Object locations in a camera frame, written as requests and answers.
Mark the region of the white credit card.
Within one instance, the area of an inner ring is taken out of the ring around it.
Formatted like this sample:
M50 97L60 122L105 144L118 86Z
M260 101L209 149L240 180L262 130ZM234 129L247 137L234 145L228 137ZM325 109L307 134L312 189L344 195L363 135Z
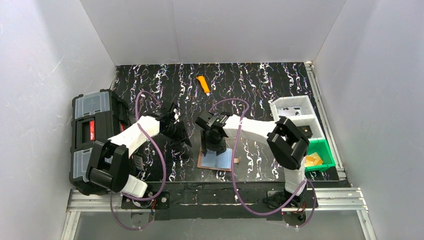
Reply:
M302 110L298 106L281 107L278 109L278 115L284 117L300 116L302 115Z

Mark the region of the dark grey credit card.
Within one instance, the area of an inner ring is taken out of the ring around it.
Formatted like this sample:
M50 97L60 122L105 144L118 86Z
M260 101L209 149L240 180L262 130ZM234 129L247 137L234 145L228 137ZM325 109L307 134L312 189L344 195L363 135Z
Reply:
M309 125L301 125L297 127L306 138L311 139L313 137L313 131Z

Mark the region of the orange credit card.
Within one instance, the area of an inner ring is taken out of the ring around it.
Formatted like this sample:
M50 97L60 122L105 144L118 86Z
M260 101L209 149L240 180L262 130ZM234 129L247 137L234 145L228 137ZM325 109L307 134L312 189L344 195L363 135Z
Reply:
M323 165L324 161L317 152L305 157L305 167L317 167Z

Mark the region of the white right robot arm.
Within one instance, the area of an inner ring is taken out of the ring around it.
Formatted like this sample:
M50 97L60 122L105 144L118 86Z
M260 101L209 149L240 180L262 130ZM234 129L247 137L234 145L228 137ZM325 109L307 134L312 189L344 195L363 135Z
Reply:
M277 121L253 120L229 112L204 111L195 120L201 128L201 152L217 156L227 151L227 138L244 138L267 144L273 158L283 168L284 191L299 197L305 189L305 157L309 139L287 117Z

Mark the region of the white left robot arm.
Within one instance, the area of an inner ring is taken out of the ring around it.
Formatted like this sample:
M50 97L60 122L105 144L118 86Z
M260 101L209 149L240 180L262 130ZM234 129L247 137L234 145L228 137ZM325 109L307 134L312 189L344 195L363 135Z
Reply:
M158 134L169 138L173 146L192 146L179 108L172 102L138 117L134 124L105 142L96 140L87 165L86 178L106 190L121 193L133 200L146 201L148 184L131 172L133 164L130 157L145 142L152 142Z

